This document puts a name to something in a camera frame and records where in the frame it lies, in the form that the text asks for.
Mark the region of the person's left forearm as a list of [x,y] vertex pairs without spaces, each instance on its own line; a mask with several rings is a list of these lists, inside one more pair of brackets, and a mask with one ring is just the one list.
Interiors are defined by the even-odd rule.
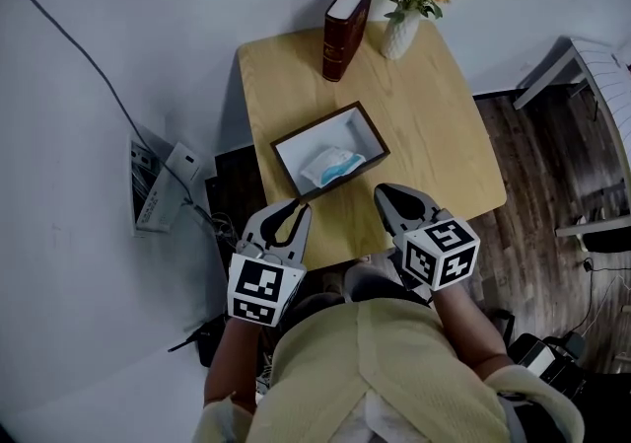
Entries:
[[229,319],[204,384],[206,406],[229,398],[254,414],[258,342],[261,326]]

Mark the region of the white textured vase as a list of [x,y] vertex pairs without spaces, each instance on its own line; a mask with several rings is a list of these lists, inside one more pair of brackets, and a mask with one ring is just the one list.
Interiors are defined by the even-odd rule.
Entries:
[[413,42],[422,16],[416,10],[396,9],[386,17],[388,22],[381,44],[381,54],[388,60],[397,60],[405,54]]

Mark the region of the dark wooden tray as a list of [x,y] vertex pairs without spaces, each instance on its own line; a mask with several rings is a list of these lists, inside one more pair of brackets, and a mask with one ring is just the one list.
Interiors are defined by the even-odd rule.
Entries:
[[[390,151],[369,114],[359,102],[325,115],[270,143],[290,190],[289,195],[310,201],[344,185],[380,164]],[[329,147],[339,147],[366,158],[348,176],[318,188],[301,170]]]

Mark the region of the red hardcover book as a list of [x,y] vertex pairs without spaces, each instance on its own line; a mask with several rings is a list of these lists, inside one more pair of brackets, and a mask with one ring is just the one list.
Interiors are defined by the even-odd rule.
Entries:
[[322,76],[343,77],[364,35],[372,0],[333,0],[325,13]]

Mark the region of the black chair seat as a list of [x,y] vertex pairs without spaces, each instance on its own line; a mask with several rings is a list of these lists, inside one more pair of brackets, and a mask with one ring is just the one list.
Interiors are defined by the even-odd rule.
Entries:
[[617,254],[631,252],[631,233],[620,230],[589,233],[583,237],[591,253]]

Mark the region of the white blue plastic packet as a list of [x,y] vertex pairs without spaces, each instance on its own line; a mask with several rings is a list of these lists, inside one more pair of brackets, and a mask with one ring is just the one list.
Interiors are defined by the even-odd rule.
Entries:
[[358,153],[339,147],[329,147],[301,170],[301,175],[318,188],[348,176],[366,162]]

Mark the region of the black flat panel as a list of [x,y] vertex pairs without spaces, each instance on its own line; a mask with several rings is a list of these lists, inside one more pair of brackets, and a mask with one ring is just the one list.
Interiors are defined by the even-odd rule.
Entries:
[[206,181],[211,216],[232,225],[239,239],[250,216],[267,205],[253,145],[215,157],[215,176]]

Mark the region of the grey shelf board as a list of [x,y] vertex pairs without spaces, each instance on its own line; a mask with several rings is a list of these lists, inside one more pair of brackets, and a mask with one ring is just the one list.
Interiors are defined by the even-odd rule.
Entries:
[[554,233],[558,238],[571,237],[577,235],[600,233],[604,231],[616,230],[631,227],[631,215],[623,215],[613,219],[586,222],[567,227],[557,228]]

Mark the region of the black power adapter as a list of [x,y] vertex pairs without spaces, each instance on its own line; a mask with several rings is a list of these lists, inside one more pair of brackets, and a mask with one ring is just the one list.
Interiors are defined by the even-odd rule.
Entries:
[[578,361],[585,351],[586,342],[582,335],[576,332],[567,332],[561,338],[561,347],[571,355],[574,360]]

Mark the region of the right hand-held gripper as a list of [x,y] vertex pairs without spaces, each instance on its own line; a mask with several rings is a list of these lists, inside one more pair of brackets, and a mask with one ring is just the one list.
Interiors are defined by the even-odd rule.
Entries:
[[403,286],[439,291],[471,275],[480,239],[468,223],[405,185],[377,185],[374,202],[396,246],[392,262]]

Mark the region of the person's right forearm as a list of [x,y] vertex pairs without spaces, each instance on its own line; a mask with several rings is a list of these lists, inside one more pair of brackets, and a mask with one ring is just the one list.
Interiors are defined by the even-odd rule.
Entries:
[[432,296],[445,336],[459,360],[481,380],[514,364],[502,336],[461,284],[434,291]]

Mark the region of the white side table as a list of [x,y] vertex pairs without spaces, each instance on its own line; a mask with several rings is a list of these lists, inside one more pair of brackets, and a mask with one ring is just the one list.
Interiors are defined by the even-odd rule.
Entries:
[[525,107],[566,71],[572,78],[582,79],[594,94],[623,178],[631,184],[631,71],[612,47],[579,37],[560,37],[558,50],[535,68],[514,108]]

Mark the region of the black and white device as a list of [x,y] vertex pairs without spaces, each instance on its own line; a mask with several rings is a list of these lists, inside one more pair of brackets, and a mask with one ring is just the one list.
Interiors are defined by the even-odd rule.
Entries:
[[509,357],[566,397],[572,399],[586,382],[584,369],[561,347],[561,338],[521,334],[509,347]]

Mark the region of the person's pale yellow cardigan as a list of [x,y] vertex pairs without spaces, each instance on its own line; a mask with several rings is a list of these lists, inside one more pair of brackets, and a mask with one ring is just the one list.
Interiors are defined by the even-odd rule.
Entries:
[[254,411],[230,391],[201,413],[193,443],[583,443],[576,406],[525,367],[477,373],[438,315],[373,299],[319,311],[275,350]]

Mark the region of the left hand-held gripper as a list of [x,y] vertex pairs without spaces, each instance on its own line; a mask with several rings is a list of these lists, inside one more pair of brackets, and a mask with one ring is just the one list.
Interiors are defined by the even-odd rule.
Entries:
[[[276,233],[292,217],[282,246]],[[250,216],[229,266],[230,317],[272,328],[279,324],[307,273],[302,261],[311,222],[311,207],[297,198],[272,203]]]

